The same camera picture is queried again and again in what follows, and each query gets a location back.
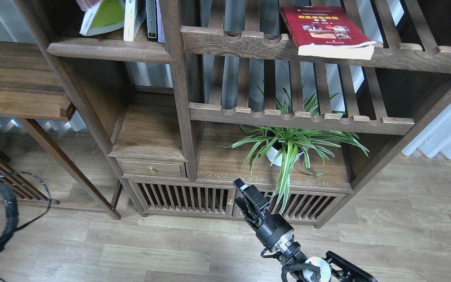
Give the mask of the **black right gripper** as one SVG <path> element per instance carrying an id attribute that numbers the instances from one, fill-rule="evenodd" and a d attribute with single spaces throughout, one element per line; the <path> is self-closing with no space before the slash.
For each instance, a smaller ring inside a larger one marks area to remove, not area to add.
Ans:
<path id="1" fill-rule="evenodd" d="M 269 201 L 256 187 L 249 187 L 241 178 L 233 181 L 241 196 L 235 203 L 243 212 L 245 221 L 256 232 L 256 237 L 265 247 L 275 253 L 269 257 L 281 257 L 293 244 L 293 227 L 280 214 L 268 211 Z"/>

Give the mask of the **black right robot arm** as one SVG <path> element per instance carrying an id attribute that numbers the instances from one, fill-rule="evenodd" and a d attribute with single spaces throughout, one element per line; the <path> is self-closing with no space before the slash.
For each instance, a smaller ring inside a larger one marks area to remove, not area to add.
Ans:
<path id="1" fill-rule="evenodd" d="M 270 204 L 261 192 L 239 178 L 233 184 L 241 193 L 235 203 L 264 246 L 261 257 L 281 263 L 283 282 L 287 281 L 288 274 L 297 282 L 329 282 L 332 277 L 341 282 L 376 282 L 375 277 L 334 252 L 328 251 L 325 258 L 306 257 L 300 250 L 301 245 L 294 241 L 292 225 L 281 214 L 268 211 Z"/>

